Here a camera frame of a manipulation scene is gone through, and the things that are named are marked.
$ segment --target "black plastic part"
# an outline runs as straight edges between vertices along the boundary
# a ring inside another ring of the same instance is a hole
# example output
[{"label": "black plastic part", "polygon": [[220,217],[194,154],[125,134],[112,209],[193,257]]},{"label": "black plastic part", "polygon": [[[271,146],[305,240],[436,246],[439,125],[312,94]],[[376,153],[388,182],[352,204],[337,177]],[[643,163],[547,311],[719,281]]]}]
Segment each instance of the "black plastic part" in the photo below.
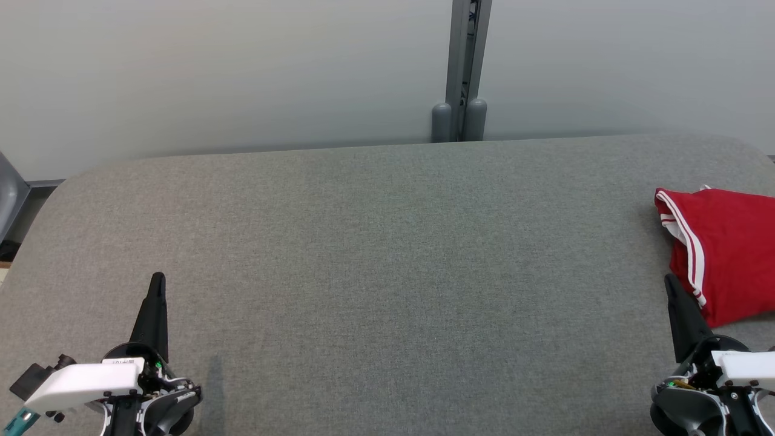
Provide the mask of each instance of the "black plastic part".
[{"label": "black plastic part", "polygon": [[665,436],[687,436],[688,434],[683,427],[671,421],[664,410],[654,403],[651,404],[651,422]]},{"label": "black plastic part", "polygon": [[166,280],[161,272],[153,273],[148,295],[137,314],[129,342],[145,344],[156,350],[165,362],[169,361],[167,343]]},{"label": "black plastic part", "polygon": [[186,412],[175,425],[172,426],[172,428],[170,429],[170,434],[172,436],[180,436],[186,430],[188,430],[188,426],[191,425],[191,422],[193,420],[194,420],[194,409],[191,409],[188,412]]},{"label": "black plastic part", "polygon": [[12,240],[0,242],[0,262],[11,262],[22,245]]},{"label": "black plastic part", "polygon": [[724,389],[721,401],[729,408],[728,433],[745,436],[766,436],[771,434],[753,410],[746,387]]},{"label": "black plastic part", "polygon": [[163,396],[150,403],[145,411],[145,433],[147,436],[164,436],[169,431],[180,434],[194,419],[194,406],[202,401],[202,391],[183,390]]},{"label": "black plastic part", "polygon": [[702,317],[695,299],[684,290],[675,274],[665,275],[665,290],[670,330],[673,332],[673,351],[676,363],[681,363],[700,341],[713,335],[713,330]]},{"label": "black plastic part", "polygon": [[32,394],[38,390],[40,385],[49,378],[52,372],[53,369],[50,367],[49,369],[45,369],[44,367],[33,363],[26,371],[24,371],[24,374],[11,385],[9,390],[17,397],[27,401]]},{"label": "black plastic part", "polygon": [[59,362],[57,362],[57,366],[54,366],[53,368],[56,371],[59,371],[65,366],[75,365],[76,363],[77,362],[75,361],[75,359],[68,355],[59,355]]},{"label": "black plastic part", "polygon": [[137,412],[140,410],[140,399],[112,398],[113,414],[110,424],[102,436],[139,436],[142,434],[137,427]]}]

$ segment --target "white stripe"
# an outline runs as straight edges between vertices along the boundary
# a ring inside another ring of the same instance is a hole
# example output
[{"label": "white stripe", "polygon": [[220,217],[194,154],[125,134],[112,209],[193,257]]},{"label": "white stripe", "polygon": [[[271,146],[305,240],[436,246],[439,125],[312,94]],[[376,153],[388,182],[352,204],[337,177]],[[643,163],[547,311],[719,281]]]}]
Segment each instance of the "white stripe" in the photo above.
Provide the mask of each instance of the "white stripe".
[{"label": "white stripe", "polygon": [[681,229],[681,232],[691,239],[692,244],[686,244],[687,253],[689,254],[689,283],[696,289],[697,293],[695,293],[695,295],[697,296],[697,302],[700,304],[700,307],[702,307],[708,302],[702,294],[702,285],[705,275],[705,254],[702,250],[702,244],[700,244],[697,235],[691,231],[691,228],[673,199],[671,199],[664,191],[659,191],[656,194],[656,197],[665,202],[667,208],[670,209],[675,216],[676,223]]}]

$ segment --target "gray fabric surface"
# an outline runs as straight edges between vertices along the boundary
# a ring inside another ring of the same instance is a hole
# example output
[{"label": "gray fabric surface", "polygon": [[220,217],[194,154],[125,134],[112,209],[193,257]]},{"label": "gray fabric surface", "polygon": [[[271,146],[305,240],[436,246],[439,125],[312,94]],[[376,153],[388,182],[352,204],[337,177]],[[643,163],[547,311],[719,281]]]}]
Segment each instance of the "gray fabric surface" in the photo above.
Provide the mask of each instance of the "gray fabric surface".
[{"label": "gray fabric surface", "polygon": [[[163,271],[170,363],[204,386],[191,436],[657,434],[649,388],[676,365],[654,190],[775,196],[773,171],[686,135],[100,168],[51,196],[0,289],[0,384],[99,360]],[[773,325],[718,331],[764,349]]]}]

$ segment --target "white wall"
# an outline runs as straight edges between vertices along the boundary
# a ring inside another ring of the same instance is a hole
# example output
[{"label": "white wall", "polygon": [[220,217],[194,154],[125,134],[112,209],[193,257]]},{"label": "white wall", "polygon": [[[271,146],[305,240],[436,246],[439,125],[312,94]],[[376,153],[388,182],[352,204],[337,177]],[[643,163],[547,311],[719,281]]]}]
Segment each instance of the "white wall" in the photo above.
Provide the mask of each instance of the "white wall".
[{"label": "white wall", "polygon": [[695,130],[775,154],[775,2],[493,0],[485,139]]},{"label": "white wall", "polygon": [[25,180],[256,145],[427,142],[449,0],[0,4],[0,151]]}]

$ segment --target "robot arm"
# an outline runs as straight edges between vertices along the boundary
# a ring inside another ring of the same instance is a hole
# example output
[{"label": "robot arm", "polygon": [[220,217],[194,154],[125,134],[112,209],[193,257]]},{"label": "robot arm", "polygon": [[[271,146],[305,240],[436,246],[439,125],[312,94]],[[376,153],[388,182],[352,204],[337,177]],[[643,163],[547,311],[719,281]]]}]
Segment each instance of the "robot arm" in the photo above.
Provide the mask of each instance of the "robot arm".
[{"label": "robot arm", "polygon": [[759,410],[775,389],[775,352],[713,334],[678,278],[665,284],[680,365],[652,389],[654,425],[666,436],[775,436]]},{"label": "robot arm", "polygon": [[175,377],[167,364],[167,301],[164,275],[153,275],[129,342],[101,363],[78,364],[61,355],[55,367],[32,364],[11,386],[24,407],[6,426],[20,436],[41,415],[56,422],[62,410],[86,404],[104,416],[102,436],[182,434],[202,401],[202,388]]}]

